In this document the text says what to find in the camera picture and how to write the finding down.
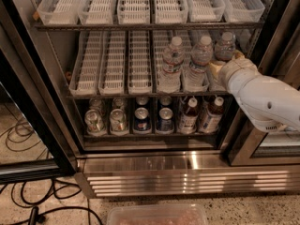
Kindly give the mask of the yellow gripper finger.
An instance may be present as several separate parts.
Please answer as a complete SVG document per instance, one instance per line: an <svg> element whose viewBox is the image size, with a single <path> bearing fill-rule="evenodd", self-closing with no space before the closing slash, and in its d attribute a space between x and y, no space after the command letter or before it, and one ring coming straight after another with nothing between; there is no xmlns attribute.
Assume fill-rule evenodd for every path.
<svg viewBox="0 0 300 225"><path fill-rule="evenodd" d="M234 58L235 59L244 58L244 57L245 57L245 55L241 51L236 50L234 52Z"/></svg>
<svg viewBox="0 0 300 225"><path fill-rule="evenodd" d="M213 60L209 63L211 73L215 79L218 78L218 74L224 66L225 66L225 62L223 61Z"/></svg>

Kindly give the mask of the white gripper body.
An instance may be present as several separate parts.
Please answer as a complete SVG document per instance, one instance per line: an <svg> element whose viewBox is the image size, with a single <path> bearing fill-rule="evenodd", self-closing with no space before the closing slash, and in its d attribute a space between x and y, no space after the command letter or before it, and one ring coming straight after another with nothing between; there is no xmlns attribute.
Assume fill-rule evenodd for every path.
<svg viewBox="0 0 300 225"><path fill-rule="evenodd" d="M218 81L227 92L238 92L258 74L257 67L249 59L238 58L231 60L220 70Z"/></svg>

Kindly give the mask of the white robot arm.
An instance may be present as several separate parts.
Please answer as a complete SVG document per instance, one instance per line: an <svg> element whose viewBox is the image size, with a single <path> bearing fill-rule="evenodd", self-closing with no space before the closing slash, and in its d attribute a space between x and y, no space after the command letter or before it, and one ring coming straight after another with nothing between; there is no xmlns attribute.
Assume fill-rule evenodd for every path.
<svg viewBox="0 0 300 225"><path fill-rule="evenodd" d="M233 95L253 126L263 132L290 127L300 130L300 92L285 82L262 75L237 51L228 62L209 63L215 82Z"/></svg>

